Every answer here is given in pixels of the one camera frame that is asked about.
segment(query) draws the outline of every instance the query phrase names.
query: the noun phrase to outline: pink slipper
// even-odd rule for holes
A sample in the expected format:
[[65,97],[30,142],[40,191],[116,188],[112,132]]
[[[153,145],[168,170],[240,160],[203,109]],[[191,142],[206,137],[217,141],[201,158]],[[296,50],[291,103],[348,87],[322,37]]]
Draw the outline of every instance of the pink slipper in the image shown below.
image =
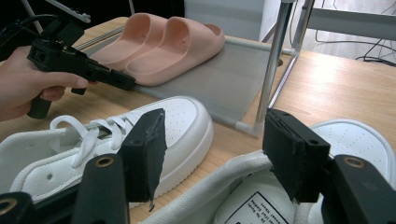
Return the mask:
[[223,31],[214,24],[172,17],[160,45],[131,60],[123,72],[134,77],[137,84],[159,85],[213,57],[224,42]]
[[125,22],[119,38],[95,52],[91,58],[121,71],[134,58],[157,47],[163,39],[167,19],[148,13],[136,13]]

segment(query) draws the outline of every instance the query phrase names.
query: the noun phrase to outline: white shoe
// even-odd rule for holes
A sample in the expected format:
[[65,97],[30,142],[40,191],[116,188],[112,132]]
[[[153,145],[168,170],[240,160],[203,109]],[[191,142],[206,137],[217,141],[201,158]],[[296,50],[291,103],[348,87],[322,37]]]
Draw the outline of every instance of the white shoe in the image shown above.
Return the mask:
[[[79,183],[88,160],[117,153],[140,116],[157,108],[165,110],[167,149],[155,196],[164,194],[190,175],[213,139],[212,119],[206,109],[186,96],[164,99],[87,125],[61,116],[47,131],[11,135],[0,144],[0,193],[28,192],[36,203]],[[72,127],[57,129],[63,121]],[[101,136],[103,129],[111,135]]]
[[[332,156],[361,157],[396,188],[395,155],[377,131],[349,119],[320,123],[312,129],[332,145]],[[269,171],[271,166],[262,150],[236,157],[142,223],[322,222],[321,200],[300,205],[292,203]]]

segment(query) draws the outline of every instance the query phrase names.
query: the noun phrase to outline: human hand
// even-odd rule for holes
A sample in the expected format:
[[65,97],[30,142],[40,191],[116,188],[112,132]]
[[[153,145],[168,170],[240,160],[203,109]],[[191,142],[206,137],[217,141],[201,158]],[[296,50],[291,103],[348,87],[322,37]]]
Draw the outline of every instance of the human hand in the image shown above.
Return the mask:
[[66,87],[84,89],[89,82],[66,72],[42,72],[27,59],[30,47],[19,47],[0,65],[0,121],[29,112],[32,100],[57,101]]

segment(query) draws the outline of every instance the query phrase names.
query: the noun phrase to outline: shoelace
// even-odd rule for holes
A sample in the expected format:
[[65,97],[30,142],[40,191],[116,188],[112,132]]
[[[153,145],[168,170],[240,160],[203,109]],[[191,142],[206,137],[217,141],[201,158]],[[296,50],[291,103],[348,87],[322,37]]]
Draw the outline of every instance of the shoelace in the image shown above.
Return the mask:
[[[54,119],[49,128],[51,130],[57,129],[59,123],[67,122],[74,127],[80,135],[81,146],[78,154],[72,161],[72,168],[79,167],[88,154],[93,150],[96,141],[98,140],[100,127],[105,127],[111,131],[111,149],[118,150],[121,147],[124,137],[132,130],[143,113],[138,111],[128,112],[120,116],[110,117],[106,120],[95,119],[90,122],[90,125],[83,125],[76,118],[72,116],[60,116]],[[60,143],[52,143],[52,148],[56,151]]]

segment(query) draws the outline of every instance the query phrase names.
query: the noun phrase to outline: wooden table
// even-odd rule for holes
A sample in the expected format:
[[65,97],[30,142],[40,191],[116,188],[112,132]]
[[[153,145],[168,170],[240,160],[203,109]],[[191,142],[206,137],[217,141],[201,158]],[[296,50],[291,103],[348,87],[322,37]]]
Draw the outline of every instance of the wooden table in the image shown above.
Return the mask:
[[[117,18],[86,31],[77,45],[121,27],[125,18]],[[290,56],[282,55],[284,65],[277,69],[280,80]],[[306,125],[328,119],[362,121],[388,139],[396,148],[396,69],[383,64],[363,63],[303,51],[294,65],[274,108],[287,111]],[[253,123],[259,102],[254,100],[243,121]],[[157,99],[137,91],[122,91],[99,83],[90,86],[84,96],[68,92],[52,103],[46,119],[22,117],[0,123],[0,141],[13,133],[47,130],[50,121],[71,115],[82,123],[106,119]],[[215,136],[209,152],[197,169],[179,186],[155,200],[153,212],[174,200],[229,159],[262,148],[262,137],[241,133],[215,122]],[[149,216],[149,206],[131,209],[132,223]]]

